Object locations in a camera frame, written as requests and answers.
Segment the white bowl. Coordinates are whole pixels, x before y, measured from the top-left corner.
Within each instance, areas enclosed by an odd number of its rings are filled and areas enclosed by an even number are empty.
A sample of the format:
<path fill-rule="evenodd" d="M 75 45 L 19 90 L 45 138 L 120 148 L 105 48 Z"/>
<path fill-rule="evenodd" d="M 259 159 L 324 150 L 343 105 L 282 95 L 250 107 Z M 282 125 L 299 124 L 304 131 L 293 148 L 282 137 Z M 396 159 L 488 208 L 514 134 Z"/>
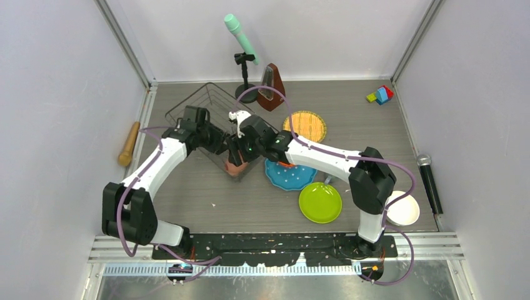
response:
<path fill-rule="evenodd" d="M 419 217 L 419 204 L 413 196 L 408 195 L 388 207 L 384 225 L 409 226 L 414 224 Z"/>

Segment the orange bowl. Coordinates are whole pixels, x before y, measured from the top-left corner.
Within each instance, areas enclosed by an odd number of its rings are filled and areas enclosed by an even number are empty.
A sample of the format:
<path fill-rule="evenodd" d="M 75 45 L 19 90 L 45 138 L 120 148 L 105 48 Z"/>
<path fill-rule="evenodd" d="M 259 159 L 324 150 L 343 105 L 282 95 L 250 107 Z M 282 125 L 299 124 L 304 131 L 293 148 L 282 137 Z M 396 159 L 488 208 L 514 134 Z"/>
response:
<path fill-rule="evenodd" d="M 294 168 L 296 166 L 295 164 L 285 163 L 285 162 L 281 162 L 281 161 L 278 161 L 277 165 L 278 166 L 282 166 L 284 168 Z"/>

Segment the pink ceramic mug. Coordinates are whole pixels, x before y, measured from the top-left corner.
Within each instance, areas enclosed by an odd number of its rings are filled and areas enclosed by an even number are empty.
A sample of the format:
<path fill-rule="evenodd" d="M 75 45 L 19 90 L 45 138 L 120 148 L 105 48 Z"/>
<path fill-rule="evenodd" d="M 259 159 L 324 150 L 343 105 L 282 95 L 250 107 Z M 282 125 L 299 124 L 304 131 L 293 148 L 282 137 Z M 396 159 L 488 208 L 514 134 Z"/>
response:
<path fill-rule="evenodd" d="M 238 152 L 239 154 L 239 158 L 242 162 L 241 165 L 237 166 L 231 162 L 229 162 L 228 159 L 225 159 L 224 160 L 224 168 L 225 168 L 225 171 L 232 177 L 232 178 L 237 178 L 241 175 L 241 173 L 248 167 L 249 165 L 249 162 L 246 161 L 241 152 L 239 151 Z"/>

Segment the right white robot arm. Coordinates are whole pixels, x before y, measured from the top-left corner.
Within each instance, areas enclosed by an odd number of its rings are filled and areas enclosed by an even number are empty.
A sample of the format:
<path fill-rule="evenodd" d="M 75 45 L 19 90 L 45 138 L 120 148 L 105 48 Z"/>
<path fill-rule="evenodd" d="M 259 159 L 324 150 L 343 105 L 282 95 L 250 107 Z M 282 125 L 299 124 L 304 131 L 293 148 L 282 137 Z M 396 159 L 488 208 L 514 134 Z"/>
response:
<path fill-rule="evenodd" d="M 369 257 L 381 249 L 384 208 L 396 177 L 377 149 L 347 151 L 286 130 L 276 132 L 261 117 L 243 110 L 229 113 L 229 120 L 237 126 L 236 159 L 250 161 L 263 156 L 272 162 L 313 168 L 348 183 L 352 200 L 360 210 L 357 250 Z"/>

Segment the black wire dish rack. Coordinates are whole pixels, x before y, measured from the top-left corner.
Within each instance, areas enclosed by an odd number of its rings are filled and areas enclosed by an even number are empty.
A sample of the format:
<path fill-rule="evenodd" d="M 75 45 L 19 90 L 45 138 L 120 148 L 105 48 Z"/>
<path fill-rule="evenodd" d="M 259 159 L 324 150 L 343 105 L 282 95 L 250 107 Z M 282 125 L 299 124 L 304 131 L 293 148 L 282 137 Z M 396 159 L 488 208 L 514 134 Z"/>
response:
<path fill-rule="evenodd" d="M 186 115 L 186 106 L 199 107 L 208 110 L 208 113 L 206 113 L 206 119 L 213 125 L 217 126 L 217 128 L 228 134 L 236 134 L 236 125 L 231 123 L 228 119 L 228 114 L 235 100 L 236 98 L 232 94 L 229 94 L 218 84 L 207 82 L 202 84 L 188 97 L 179 100 L 175 106 L 165 113 L 164 117 L 170 125 L 177 126 L 180 119 Z M 241 172 L 231 175 L 229 171 L 225 169 L 225 163 L 229 158 L 229 152 L 227 150 L 222 153 L 214 154 L 207 149 L 200 147 L 195 153 L 201 153 L 203 156 L 207 157 L 213 164 L 219 167 L 236 182 L 241 181 L 243 177 L 257 165 L 257 163 L 263 161 L 263 158 L 257 158 L 253 162 L 250 162 Z"/>

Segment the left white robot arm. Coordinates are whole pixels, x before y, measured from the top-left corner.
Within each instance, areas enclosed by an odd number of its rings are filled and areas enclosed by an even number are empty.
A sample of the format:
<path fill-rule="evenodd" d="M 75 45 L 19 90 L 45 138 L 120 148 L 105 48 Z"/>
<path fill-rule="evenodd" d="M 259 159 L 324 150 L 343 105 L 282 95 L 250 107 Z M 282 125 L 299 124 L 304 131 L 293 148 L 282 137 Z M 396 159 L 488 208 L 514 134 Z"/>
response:
<path fill-rule="evenodd" d="M 154 198 L 174 168 L 195 149 L 204 148 L 214 154 L 227 149 L 228 133 L 213 124 L 191 127 L 166 127 L 157 137 L 157 148 L 130 176 L 120 183 L 110 182 L 103 190 L 102 231 L 118 238 L 129 256 L 135 246 L 164 244 L 178 259 L 191 253 L 189 229 L 158 219 Z"/>

